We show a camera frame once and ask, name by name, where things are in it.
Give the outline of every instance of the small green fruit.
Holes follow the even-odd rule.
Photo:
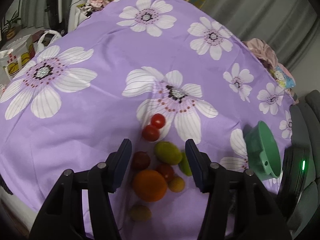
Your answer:
[[[147,221],[151,218],[152,213],[146,206],[134,205],[129,211],[129,216],[133,221]]]
[[[179,168],[187,176],[192,176],[192,172],[185,152],[182,152],[182,160],[179,163]]]
[[[178,165],[182,160],[182,153],[171,142],[158,142],[155,145],[154,153],[160,161],[170,165]]]

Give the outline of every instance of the pink cloth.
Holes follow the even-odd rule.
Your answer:
[[[262,64],[265,68],[274,69],[278,65],[276,53],[265,41],[254,38],[243,43],[258,59],[264,61]]]
[[[110,3],[108,0],[89,0],[95,11],[101,11],[108,3]]]

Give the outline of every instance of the yellow fruit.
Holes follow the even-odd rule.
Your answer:
[[[172,192],[181,192],[185,187],[185,182],[181,177],[175,177],[172,181],[168,183],[168,188]]]
[[[147,221],[151,218],[150,209],[143,205],[134,205],[129,211],[129,216],[133,221]]]
[[[178,165],[182,160],[182,153],[171,142],[158,142],[155,145],[154,153],[159,160],[170,165]]]

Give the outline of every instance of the cherry tomato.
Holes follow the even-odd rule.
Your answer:
[[[165,125],[165,117],[162,114],[155,114],[151,117],[151,124],[161,129]]]
[[[142,137],[149,141],[154,142],[159,139],[160,137],[160,131],[157,127],[148,124],[143,130],[142,130]]]
[[[133,155],[131,168],[142,171],[149,167],[151,159],[146,152],[136,152]]]
[[[165,179],[166,182],[170,182],[174,178],[174,170],[167,163],[161,163],[156,167],[156,171],[158,171]]]

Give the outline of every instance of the orange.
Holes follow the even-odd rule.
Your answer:
[[[164,197],[168,185],[159,172],[143,170],[134,177],[132,188],[140,199],[154,202]]]

